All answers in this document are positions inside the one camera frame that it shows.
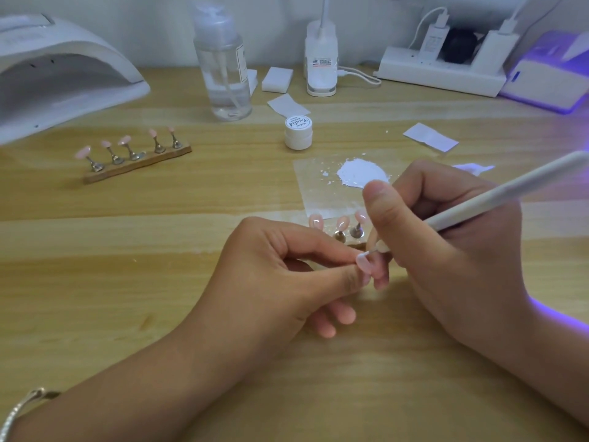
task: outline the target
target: wooden table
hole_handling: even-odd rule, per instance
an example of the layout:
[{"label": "wooden table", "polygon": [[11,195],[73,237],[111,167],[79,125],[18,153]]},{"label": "wooden table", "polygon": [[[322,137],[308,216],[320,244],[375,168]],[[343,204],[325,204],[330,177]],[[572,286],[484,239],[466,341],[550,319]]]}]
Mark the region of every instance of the wooden table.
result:
[{"label": "wooden table", "polygon": [[[447,164],[496,165],[503,182],[587,146],[589,108],[559,116],[505,99],[385,81],[341,81],[312,98],[313,146],[282,141],[284,119],[215,122],[198,69],[153,69],[144,99],[0,147],[0,409],[34,386],[65,389],[155,341],[198,299],[227,235],[247,215],[305,223],[292,162],[393,149]],[[260,72],[260,80],[265,71]],[[460,141],[448,155],[402,133],[424,122]],[[177,127],[193,153],[82,185],[84,145]],[[589,320],[589,173],[525,199],[529,291]],[[265,370],[200,416],[186,440],[581,441],[587,432],[518,380],[448,338],[401,271],[355,299],[357,323],[322,341],[304,332]]]}]

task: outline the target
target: forearm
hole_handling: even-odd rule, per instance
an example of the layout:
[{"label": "forearm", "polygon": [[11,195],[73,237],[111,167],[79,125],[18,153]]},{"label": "forearm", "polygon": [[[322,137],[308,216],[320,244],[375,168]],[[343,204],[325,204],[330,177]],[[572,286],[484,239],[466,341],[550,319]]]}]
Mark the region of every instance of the forearm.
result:
[{"label": "forearm", "polygon": [[589,426],[589,326],[532,300],[529,323],[480,352]]},{"label": "forearm", "polygon": [[187,343],[167,335],[20,417],[9,440],[172,440],[225,389]]}]

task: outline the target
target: hand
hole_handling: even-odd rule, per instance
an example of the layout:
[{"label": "hand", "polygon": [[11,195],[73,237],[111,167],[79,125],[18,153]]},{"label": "hand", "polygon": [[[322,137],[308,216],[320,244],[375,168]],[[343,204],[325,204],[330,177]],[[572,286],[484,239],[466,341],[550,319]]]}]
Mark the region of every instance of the hand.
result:
[{"label": "hand", "polygon": [[[316,229],[247,218],[227,239],[179,329],[202,335],[207,356],[240,376],[274,356],[309,319],[323,336],[333,336],[326,308],[344,323],[354,320],[339,299],[370,281],[355,265],[358,254]],[[313,271],[300,259],[329,268]]]},{"label": "hand", "polygon": [[[531,306],[521,270],[521,208],[505,204],[439,234],[422,220],[494,185],[453,167],[413,163],[393,187],[372,181],[364,202],[376,232],[407,270],[423,305],[454,338],[471,347],[509,338]],[[386,256],[369,256],[375,287],[389,282]]]}]

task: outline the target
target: white brush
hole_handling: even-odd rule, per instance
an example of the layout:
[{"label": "white brush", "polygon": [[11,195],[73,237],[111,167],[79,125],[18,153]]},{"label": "white brush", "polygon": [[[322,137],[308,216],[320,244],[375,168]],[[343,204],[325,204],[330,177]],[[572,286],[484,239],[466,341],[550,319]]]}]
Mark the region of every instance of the white brush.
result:
[{"label": "white brush", "polygon": [[[447,211],[434,215],[425,220],[425,223],[436,231],[445,230],[446,228],[450,228],[451,226],[490,211],[508,201],[519,199],[526,194],[555,182],[571,172],[583,169],[587,164],[589,164],[589,152],[578,151],[570,153],[552,163],[543,165],[521,177],[484,192],[473,199],[466,200],[464,203],[458,204]],[[358,255],[356,259],[356,263],[360,260],[358,266],[366,266],[368,262],[366,256],[377,251],[387,253],[391,250],[385,242],[379,240],[372,250]]]}]

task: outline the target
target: person's left hand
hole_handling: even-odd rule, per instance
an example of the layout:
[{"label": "person's left hand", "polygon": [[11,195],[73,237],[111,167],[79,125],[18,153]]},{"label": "person's left hand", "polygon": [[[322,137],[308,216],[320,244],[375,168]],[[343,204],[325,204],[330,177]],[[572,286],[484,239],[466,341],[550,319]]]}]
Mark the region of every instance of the person's left hand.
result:
[{"label": "person's left hand", "polygon": [[[216,363],[250,370],[267,361],[306,321],[335,335],[327,311],[343,324],[355,319],[341,301],[370,281],[355,265],[360,252],[293,223],[249,217],[227,239],[202,297],[179,329],[202,335]],[[325,270],[313,271],[301,259]]]}]

